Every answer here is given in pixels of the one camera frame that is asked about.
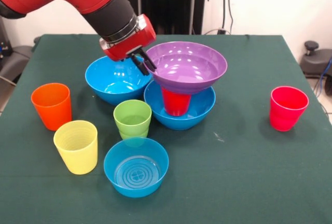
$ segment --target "blue bowl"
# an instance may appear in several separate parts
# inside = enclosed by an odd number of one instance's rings
[[[201,122],[207,116],[216,102],[216,94],[212,87],[193,94],[188,112],[179,117],[174,117],[166,113],[161,87],[154,80],[145,88],[144,100],[150,105],[155,118],[164,126],[173,130],[187,130]]]
[[[104,171],[114,188],[131,198],[145,197],[161,185],[169,167],[166,150],[156,141],[133,137],[107,153]]]
[[[85,80],[96,95],[112,105],[140,97],[151,78],[144,76],[131,59],[115,62],[102,57],[85,72]]]

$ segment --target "plastic bowl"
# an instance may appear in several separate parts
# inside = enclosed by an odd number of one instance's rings
[[[154,80],[169,91],[198,93],[215,83],[227,70],[227,61],[218,51],[198,43],[173,41],[147,52],[157,66]]]
[[[109,57],[94,61],[85,73],[96,95],[113,105],[140,97],[151,78],[151,74],[144,76],[131,59],[115,62]]]
[[[104,171],[114,188],[131,198],[145,197],[161,185],[169,167],[166,150],[156,141],[133,137],[107,153]]]
[[[155,81],[147,85],[144,91],[144,100],[150,105],[155,118],[164,126],[173,130],[187,130],[207,116],[216,102],[216,94],[212,87],[193,94],[188,112],[179,117],[166,113],[161,95],[161,86]]]

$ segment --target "cup rim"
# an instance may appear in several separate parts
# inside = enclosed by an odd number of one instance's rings
[[[56,134],[58,133],[58,131],[61,129],[61,128],[64,128],[66,125],[70,125],[74,122],[82,122],[82,123],[87,123],[89,124],[95,131],[95,136],[93,137],[93,141],[90,142],[87,146],[81,148],[81,149],[77,149],[77,150],[66,150],[66,149],[63,149],[62,147],[60,147],[57,142],[56,142]],[[57,149],[61,150],[61,151],[65,151],[65,152],[78,152],[78,151],[82,151],[82,150],[85,150],[85,149],[88,149],[90,146],[92,146],[92,144],[94,143],[94,141],[97,139],[98,137],[98,130],[97,128],[95,127],[95,125],[89,121],[86,121],[86,120],[73,120],[73,121],[70,121],[70,122],[67,122],[65,124],[63,124],[62,126],[60,126],[56,132],[54,133],[54,136],[53,136],[53,142],[54,142],[54,145],[56,146]]]
[[[121,104],[127,103],[127,102],[129,102],[129,101],[139,101],[139,102],[142,102],[142,103],[144,103],[145,105],[147,105],[148,108],[149,108],[149,111],[150,111],[150,113],[149,113],[149,117],[148,117],[146,120],[144,120],[142,123],[139,123],[139,124],[124,124],[124,123],[122,123],[121,121],[119,121],[119,120],[115,117],[115,111],[116,111],[116,109],[118,108],[118,106],[120,106]],[[113,118],[115,119],[115,121],[118,122],[118,123],[120,123],[121,125],[126,126],[126,127],[136,127],[136,126],[138,126],[138,125],[145,124],[146,122],[148,122],[148,121],[151,119],[151,117],[152,117],[152,109],[151,109],[151,107],[150,107],[149,104],[147,104],[146,102],[144,102],[144,101],[140,101],[140,100],[127,100],[127,101],[123,101],[123,102],[121,102],[120,104],[118,104],[118,105],[114,108],[114,111],[113,111]]]
[[[51,86],[51,85],[61,85],[61,86],[65,87],[65,88],[67,89],[67,92],[68,92],[66,98],[65,98],[64,100],[62,100],[61,102],[59,102],[59,103],[57,103],[57,104],[54,104],[54,105],[51,105],[51,106],[43,106],[43,105],[39,105],[39,104],[37,104],[37,103],[33,100],[33,95],[34,95],[39,89],[41,89],[41,88],[43,88],[43,87]],[[70,97],[70,94],[71,94],[71,91],[70,91],[70,89],[69,89],[69,87],[68,87],[67,85],[65,85],[65,84],[63,84],[63,83],[59,83],[59,82],[51,82],[51,83],[43,84],[43,85],[39,86],[38,88],[36,88],[35,90],[33,90],[30,99],[31,99],[31,102],[32,102],[35,106],[37,106],[37,107],[41,107],[41,108],[50,108],[50,107],[58,106],[58,105],[62,104],[63,102],[65,102],[65,101]]]
[[[273,98],[273,92],[279,88],[292,88],[292,89],[295,89],[296,91],[300,92],[301,94],[303,94],[306,99],[307,99],[307,103],[304,107],[301,107],[301,108],[289,108],[289,107],[285,107],[285,106],[282,106],[280,105],[274,98]],[[287,110],[292,110],[292,111],[299,111],[299,110],[303,110],[303,109],[306,109],[309,105],[309,97],[307,96],[307,94],[305,94],[302,90],[298,89],[298,88],[295,88],[295,87],[292,87],[292,86],[278,86],[276,88],[274,88],[272,91],[271,91],[271,99],[273,100],[273,102],[275,102],[278,106],[282,107],[282,108],[285,108]]]

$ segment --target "white wall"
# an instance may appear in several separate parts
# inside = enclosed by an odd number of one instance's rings
[[[221,27],[223,0],[206,1],[203,31]],[[299,59],[308,39],[332,48],[332,0],[231,0],[233,34],[282,34]],[[227,17],[226,28],[230,18]],[[28,14],[24,19],[5,20],[12,44],[32,45],[45,33],[95,33],[84,18],[65,1]]]
[[[332,48],[332,0],[231,0],[231,10],[233,34],[281,34],[297,60],[306,40]],[[203,31],[221,27],[222,17],[223,0],[206,1]]]

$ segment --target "purple bowl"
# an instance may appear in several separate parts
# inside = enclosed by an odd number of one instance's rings
[[[147,52],[157,66],[150,71],[154,80],[175,93],[198,93],[215,83],[227,70],[227,61],[218,51],[198,43],[172,41]]]

